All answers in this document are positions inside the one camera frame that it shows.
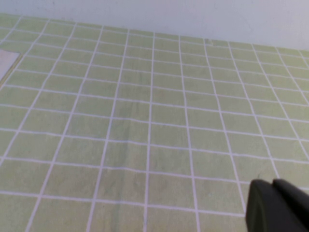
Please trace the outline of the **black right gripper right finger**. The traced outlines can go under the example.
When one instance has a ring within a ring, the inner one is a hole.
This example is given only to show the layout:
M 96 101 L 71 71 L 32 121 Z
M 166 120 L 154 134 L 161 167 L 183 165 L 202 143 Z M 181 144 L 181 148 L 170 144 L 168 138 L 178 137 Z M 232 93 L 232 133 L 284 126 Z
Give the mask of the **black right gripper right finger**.
M 274 179 L 272 186 L 284 198 L 291 211 L 302 223 L 309 222 L 309 196 L 284 179 Z

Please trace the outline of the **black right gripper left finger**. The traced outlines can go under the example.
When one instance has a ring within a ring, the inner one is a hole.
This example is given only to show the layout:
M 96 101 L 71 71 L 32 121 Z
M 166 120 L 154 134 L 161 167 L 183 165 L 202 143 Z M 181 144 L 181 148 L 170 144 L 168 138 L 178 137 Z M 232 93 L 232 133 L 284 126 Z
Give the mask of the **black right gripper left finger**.
M 255 179 L 250 183 L 245 220 L 249 232 L 309 230 L 309 223 L 302 223 L 272 183 L 262 179 Z

